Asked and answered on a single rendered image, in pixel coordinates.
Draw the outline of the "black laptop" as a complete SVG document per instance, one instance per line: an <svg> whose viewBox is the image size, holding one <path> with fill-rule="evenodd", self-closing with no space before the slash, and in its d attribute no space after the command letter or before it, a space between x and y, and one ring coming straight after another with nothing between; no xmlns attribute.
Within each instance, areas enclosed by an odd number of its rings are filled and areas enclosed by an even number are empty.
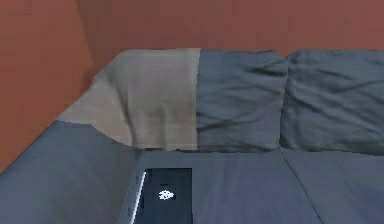
<svg viewBox="0 0 384 224"><path fill-rule="evenodd" d="M129 224L193 224L192 169L146 169Z"/></svg>

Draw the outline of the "beige blanket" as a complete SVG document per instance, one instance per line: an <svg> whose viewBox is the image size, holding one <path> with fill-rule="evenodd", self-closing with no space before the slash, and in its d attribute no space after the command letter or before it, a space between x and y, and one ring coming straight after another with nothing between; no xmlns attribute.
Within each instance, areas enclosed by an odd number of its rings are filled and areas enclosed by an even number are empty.
<svg viewBox="0 0 384 224"><path fill-rule="evenodd" d="M127 50L57 116L136 148L195 150L200 50Z"/></svg>

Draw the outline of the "blue-grey sofa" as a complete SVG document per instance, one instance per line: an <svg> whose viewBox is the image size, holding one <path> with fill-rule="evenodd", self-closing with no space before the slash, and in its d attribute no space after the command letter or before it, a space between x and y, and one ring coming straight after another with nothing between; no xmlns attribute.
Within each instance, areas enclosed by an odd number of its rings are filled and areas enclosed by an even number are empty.
<svg viewBox="0 0 384 224"><path fill-rule="evenodd" d="M384 224L384 51L200 51L195 150L57 121L0 174L0 224L129 224L192 169L193 224Z"/></svg>

